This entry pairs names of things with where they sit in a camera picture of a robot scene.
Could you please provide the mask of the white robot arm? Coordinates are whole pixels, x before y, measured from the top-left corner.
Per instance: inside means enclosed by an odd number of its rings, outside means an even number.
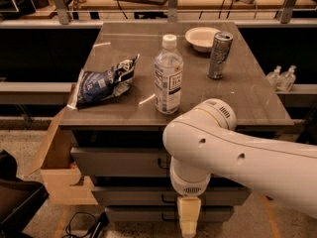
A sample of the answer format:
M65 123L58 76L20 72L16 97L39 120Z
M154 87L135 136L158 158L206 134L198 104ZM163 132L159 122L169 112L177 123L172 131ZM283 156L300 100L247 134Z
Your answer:
M183 238L196 234L198 196L212 175L317 217L317 146L239 134L236 125L236 115L226 102L208 99L172 120L163 131L163 144L171 155L171 183L179 193Z

